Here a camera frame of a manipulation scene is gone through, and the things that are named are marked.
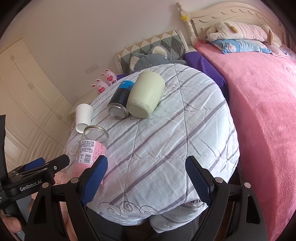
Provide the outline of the person's hand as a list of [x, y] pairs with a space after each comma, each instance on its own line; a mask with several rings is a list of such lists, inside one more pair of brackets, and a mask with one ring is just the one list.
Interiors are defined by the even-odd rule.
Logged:
[[4, 214], [2, 210], [1, 210], [1, 219], [11, 234], [19, 233], [20, 231], [22, 231], [22, 225], [20, 221], [13, 216]]

